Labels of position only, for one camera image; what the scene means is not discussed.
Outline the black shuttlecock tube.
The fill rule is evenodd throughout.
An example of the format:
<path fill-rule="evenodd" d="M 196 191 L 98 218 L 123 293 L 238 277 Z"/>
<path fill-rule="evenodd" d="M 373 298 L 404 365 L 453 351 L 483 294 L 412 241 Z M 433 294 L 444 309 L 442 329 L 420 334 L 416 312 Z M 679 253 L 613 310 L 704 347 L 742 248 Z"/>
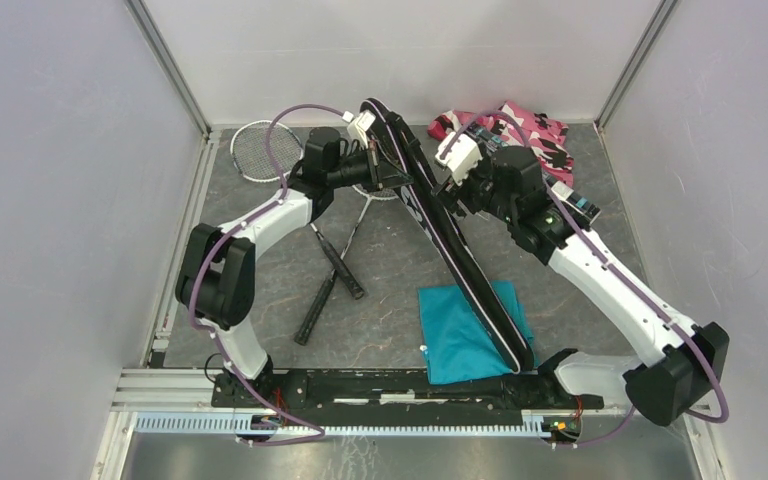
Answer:
<path fill-rule="evenodd" d="M 545 185 L 551 187 L 576 219 L 591 223 L 601 213 L 598 206 L 549 174 L 531 148 L 506 144 L 499 136 L 477 124 L 470 126 L 466 135 L 479 145 L 482 154 L 474 169 L 492 169 L 494 172 L 492 202 L 497 214 L 492 216 L 510 223 L 514 216 L 532 211 L 527 205 L 530 200 L 535 200 L 538 206 L 549 202 L 543 196 Z"/>

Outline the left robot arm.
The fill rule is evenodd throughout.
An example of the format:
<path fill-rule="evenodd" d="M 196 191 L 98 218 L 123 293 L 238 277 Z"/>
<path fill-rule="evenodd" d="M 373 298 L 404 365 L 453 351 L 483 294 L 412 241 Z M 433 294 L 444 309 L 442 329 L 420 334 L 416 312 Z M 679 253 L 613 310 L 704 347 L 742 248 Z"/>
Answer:
<path fill-rule="evenodd" d="M 176 300 L 191 324 L 216 343 L 226 371 L 238 378 L 235 392 L 250 407 L 274 394 L 272 362 L 260 345 L 249 314 L 254 303 L 256 264 L 271 247 L 308 227 L 332 204 L 338 189 L 361 186 L 369 192 L 411 184 L 407 172 L 387 160 L 370 140 L 349 140 L 333 127 L 316 127 L 306 142 L 295 142 L 276 158 L 274 129 L 260 134 L 264 151 L 250 147 L 245 165 L 273 167 L 281 184 L 249 213 L 219 226 L 196 225 L 190 232 L 175 286 Z"/>

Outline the black racket cover bag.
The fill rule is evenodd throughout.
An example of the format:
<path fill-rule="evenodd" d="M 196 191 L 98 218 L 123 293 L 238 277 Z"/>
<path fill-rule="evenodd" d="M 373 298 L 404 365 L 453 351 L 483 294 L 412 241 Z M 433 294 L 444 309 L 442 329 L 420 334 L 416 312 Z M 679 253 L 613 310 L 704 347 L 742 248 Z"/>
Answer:
<path fill-rule="evenodd" d="M 504 308 L 454 217 L 432 194 L 436 180 L 418 139 L 399 114 L 375 98 L 363 100 L 359 111 L 372 114 L 368 132 L 395 158 L 396 166 L 413 178 L 412 184 L 396 188 L 395 194 L 441 256 L 479 327 L 511 372 L 532 371 L 535 360 L 529 341 Z"/>

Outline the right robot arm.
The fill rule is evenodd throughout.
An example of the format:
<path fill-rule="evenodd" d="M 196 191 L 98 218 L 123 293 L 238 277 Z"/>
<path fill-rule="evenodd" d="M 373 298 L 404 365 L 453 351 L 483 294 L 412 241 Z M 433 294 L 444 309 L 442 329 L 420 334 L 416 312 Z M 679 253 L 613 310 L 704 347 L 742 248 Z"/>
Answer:
<path fill-rule="evenodd" d="M 521 146 L 440 147 L 441 182 L 425 187 L 422 207 L 430 236 L 506 366 L 522 373 L 534 364 L 530 343 L 516 328 L 462 238 L 455 220 L 483 212 L 502 221 L 515 243 L 582 292 L 632 347 L 629 356 L 578 350 L 546 361 L 537 382 L 540 400 L 562 408 L 577 395 L 626 404 L 659 426 L 681 415 L 699 417 L 713 396 L 722 423 L 730 406 L 721 378 L 730 343 L 716 323 L 701 325 L 669 306 L 607 247 L 592 225 L 597 209 L 545 172 Z"/>

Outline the badminton racket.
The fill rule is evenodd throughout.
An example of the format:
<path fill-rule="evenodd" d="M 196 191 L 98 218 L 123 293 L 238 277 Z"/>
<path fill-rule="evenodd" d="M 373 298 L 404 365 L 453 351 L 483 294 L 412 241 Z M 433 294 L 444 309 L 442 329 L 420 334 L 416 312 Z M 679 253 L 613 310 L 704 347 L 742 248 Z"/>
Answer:
<path fill-rule="evenodd" d="M 294 342 L 298 345 L 304 346 L 308 343 L 312 331 L 322 314 L 322 311 L 333 291 L 337 280 L 340 280 L 344 284 L 354 300 L 358 300 L 365 295 L 364 288 L 360 285 L 359 281 L 345 264 L 344 258 L 348 253 L 350 246 L 352 245 L 352 241 L 360 227 L 360 224 L 366 216 L 370 205 L 375 201 L 385 202 L 395 200 L 397 196 L 393 190 L 389 189 L 369 191 L 358 185 L 353 186 L 353 189 L 356 193 L 365 198 L 365 204 L 362 207 L 358 219 L 356 220 L 346 241 L 346 244 L 340 253 L 337 253 L 333 244 L 325 238 L 322 232 L 318 230 L 313 223 L 310 224 L 311 229 L 317 236 L 323 253 L 332 264 L 332 270 L 320 285 L 311 306 L 305 314 L 300 327 L 295 333 Z"/>
<path fill-rule="evenodd" d="M 287 126 L 277 123 L 267 136 L 269 120 L 245 124 L 232 136 L 229 151 L 238 173 L 255 183 L 270 183 L 286 180 L 292 167 L 302 158 L 303 147 L 297 135 Z M 334 245 L 314 224 L 310 229 L 316 235 L 323 253 L 331 262 L 333 273 L 357 300 L 365 290 L 343 261 Z"/>

